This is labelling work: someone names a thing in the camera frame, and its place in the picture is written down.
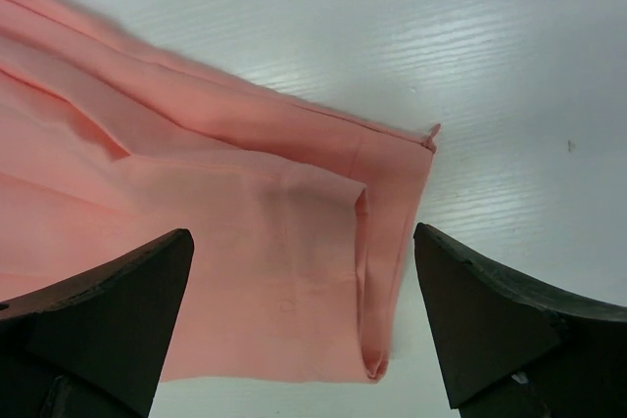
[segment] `cloth fold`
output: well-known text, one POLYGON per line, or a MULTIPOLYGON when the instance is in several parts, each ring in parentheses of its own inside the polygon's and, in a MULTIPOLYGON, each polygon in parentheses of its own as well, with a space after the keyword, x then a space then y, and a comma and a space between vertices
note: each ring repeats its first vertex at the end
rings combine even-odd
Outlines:
POLYGON ((0 299, 186 227, 162 380, 376 382, 432 138, 0 0, 0 299))

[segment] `wrinkle in cloth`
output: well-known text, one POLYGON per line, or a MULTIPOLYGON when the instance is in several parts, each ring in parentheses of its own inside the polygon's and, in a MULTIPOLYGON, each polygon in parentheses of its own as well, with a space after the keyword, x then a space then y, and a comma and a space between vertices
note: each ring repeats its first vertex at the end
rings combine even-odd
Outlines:
POLYGON ((162 380, 376 382, 432 137, 0 0, 0 299, 186 227, 162 380))

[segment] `folded cloth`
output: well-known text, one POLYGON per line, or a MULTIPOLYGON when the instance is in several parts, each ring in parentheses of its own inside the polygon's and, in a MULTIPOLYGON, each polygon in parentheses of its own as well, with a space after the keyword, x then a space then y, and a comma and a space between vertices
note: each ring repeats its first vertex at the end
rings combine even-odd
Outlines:
POLYGON ((0 299, 175 227, 196 254, 162 380, 376 382, 434 146, 0 0, 0 299))

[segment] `fabric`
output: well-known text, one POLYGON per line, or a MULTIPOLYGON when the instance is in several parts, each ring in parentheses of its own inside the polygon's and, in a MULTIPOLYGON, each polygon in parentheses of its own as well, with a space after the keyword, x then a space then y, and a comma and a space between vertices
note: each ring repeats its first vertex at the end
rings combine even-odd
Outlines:
POLYGON ((162 380, 375 382, 433 134, 263 89, 56 0, 0 0, 0 299, 186 227, 162 380))

